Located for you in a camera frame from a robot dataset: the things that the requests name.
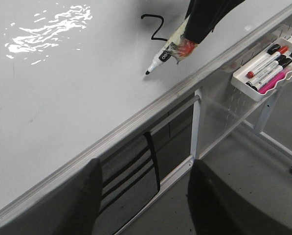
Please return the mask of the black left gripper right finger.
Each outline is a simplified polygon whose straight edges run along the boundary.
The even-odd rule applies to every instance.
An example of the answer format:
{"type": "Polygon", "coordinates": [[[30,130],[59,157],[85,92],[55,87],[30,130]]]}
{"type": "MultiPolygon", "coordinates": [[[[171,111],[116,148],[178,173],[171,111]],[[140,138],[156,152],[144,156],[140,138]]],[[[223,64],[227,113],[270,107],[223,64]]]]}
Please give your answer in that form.
{"type": "Polygon", "coordinates": [[[291,176],[195,160],[188,205],[199,235],[292,235],[291,176]]]}

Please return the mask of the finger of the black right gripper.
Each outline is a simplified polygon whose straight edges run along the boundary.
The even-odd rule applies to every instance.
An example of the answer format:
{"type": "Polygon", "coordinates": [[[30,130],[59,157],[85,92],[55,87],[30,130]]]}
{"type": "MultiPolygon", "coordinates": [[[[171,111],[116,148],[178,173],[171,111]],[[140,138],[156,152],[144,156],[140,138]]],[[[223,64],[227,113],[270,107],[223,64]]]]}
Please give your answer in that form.
{"type": "Polygon", "coordinates": [[[186,12],[184,37],[196,44],[214,30],[216,24],[242,0],[191,0],[186,12]]]}

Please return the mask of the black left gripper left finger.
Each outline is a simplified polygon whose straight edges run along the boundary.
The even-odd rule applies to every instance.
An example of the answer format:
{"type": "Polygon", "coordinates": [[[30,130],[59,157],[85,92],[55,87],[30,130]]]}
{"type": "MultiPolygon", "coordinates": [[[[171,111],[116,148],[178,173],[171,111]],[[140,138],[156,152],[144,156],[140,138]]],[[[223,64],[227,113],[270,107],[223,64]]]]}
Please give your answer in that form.
{"type": "Polygon", "coordinates": [[[98,159],[90,160],[82,169],[85,178],[55,235],[90,235],[98,217],[102,200],[102,167],[98,159]]]}

